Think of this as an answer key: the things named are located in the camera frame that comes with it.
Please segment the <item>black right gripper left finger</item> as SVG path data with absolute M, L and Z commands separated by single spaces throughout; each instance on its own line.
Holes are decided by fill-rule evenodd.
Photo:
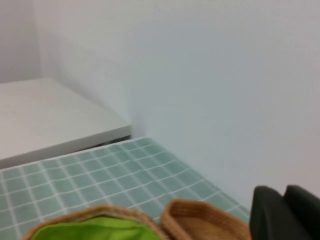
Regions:
M 250 213 L 250 235 L 253 240 L 298 240 L 300 226 L 283 197 L 267 186 L 253 192 Z

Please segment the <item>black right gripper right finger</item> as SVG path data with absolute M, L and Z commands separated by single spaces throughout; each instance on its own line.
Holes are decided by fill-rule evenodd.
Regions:
M 298 185 L 288 185 L 283 198 L 311 238 L 319 240 L 320 198 Z

